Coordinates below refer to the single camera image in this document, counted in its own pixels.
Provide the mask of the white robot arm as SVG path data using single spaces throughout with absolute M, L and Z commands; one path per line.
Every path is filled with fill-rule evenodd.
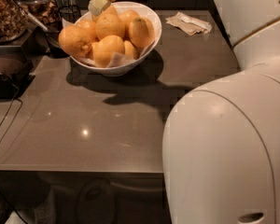
M 239 73 L 179 100 L 162 163 L 172 224 L 280 224 L 280 0 L 214 0 Z

